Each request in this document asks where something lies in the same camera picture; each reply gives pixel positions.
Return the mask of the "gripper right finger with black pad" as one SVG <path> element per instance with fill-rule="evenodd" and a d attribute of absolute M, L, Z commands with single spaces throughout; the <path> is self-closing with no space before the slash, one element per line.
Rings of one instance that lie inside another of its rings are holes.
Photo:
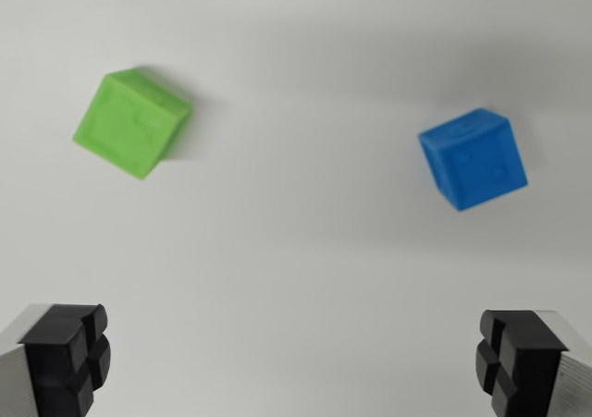
<path fill-rule="evenodd" d="M 486 310 L 475 371 L 502 417 L 589 416 L 591 345 L 555 311 Z"/>

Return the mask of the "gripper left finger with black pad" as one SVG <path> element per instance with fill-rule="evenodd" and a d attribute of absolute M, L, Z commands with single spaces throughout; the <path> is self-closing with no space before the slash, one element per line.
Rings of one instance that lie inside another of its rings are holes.
<path fill-rule="evenodd" d="M 105 384 L 111 349 L 101 304 L 37 303 L 1 331 L 1 414 L 88 414 Z"/>

